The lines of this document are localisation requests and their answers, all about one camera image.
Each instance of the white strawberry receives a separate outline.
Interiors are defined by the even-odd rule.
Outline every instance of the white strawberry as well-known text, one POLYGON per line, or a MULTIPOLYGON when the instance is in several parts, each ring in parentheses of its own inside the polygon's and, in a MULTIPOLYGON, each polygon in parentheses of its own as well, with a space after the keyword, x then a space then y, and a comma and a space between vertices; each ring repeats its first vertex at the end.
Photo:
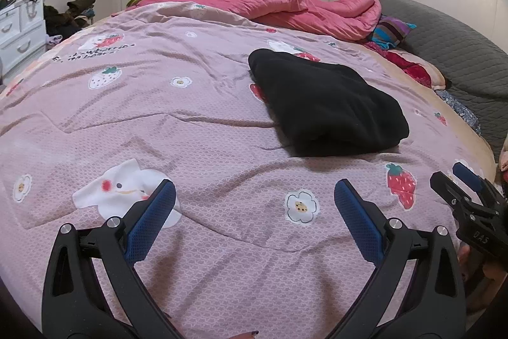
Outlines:
POLYGON ((106 68, 102 72, 96 73, 90 81, 88 81, 88 88, 90 89, 98 89, 109 85, 116 79, 120 77, 122 74, 122 70, 118 69, 116 66, 111 68, 106 68))

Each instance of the black blanket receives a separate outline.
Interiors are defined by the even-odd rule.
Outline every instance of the black blanket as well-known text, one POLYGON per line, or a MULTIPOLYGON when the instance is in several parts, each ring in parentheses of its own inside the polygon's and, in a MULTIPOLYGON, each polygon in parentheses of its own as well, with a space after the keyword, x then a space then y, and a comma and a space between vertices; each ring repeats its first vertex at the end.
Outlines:
POLYGON ((266 49, 249 65, 297 156, 379 152, 409 135, 398 102, 347 66, 266 49))

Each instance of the metal screw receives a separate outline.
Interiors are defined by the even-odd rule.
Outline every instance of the metal screw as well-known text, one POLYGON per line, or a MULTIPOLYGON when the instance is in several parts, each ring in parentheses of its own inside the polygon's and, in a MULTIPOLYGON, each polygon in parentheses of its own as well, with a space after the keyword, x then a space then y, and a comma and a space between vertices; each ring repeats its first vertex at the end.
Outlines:
POLYGON ((438 233, 441 236, 446 236, 448 234, 448 230, 446 229, 445 226, 438 226, 438 233))
POLYGON ((120 224, 119 217, 111 217, 107 222, 108 227, 111 227, 112 229, 114 229, 115 227, 118 227, 119 224, 120 224))
POLYGON ((70 230, 72 230, 72 226, 69 223, 64 224, 62 227, 60 227, 60 233, 62 234, 67 234, 70 232, 70 230))
POLYGON ((402 227, 402 221, 399 219, 390 219, 388 223, 392 229, 400 229, 402 227))

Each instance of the gray headboard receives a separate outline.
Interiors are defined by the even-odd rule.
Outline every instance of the gray headboard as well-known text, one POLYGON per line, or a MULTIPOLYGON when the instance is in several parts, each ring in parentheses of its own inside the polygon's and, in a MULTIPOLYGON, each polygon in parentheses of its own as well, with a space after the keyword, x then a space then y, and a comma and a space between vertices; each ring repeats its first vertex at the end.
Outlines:
POLYGON ((400 47, 434 64, 451 81, 449 92, 479 118, 497 158, 508 132, 508 55, 431 7, 412 0, 379 1, 383 14, 417 25, 400 47))

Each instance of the blue textured pad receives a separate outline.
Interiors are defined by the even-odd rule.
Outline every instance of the blue textured pad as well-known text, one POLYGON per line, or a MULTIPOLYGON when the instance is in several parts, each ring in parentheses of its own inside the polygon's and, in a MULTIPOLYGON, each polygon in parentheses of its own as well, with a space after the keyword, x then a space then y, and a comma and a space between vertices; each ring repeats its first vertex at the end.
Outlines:
POLYGON ((127 236, 125 261, 131 266, 145 260, 164 222, 175 206, 176 188, 169 181, 150 203, 127 236))
POLYGON ((378 267, 384 257, 383 238, 357 197, 340 180, 335 185, 335 205, 363 258, 378 267))
POLYGON ((482 180, 461 162, 455 163, 453 166, 453 174, 475 193, 479 193, 483 190, 482 180))

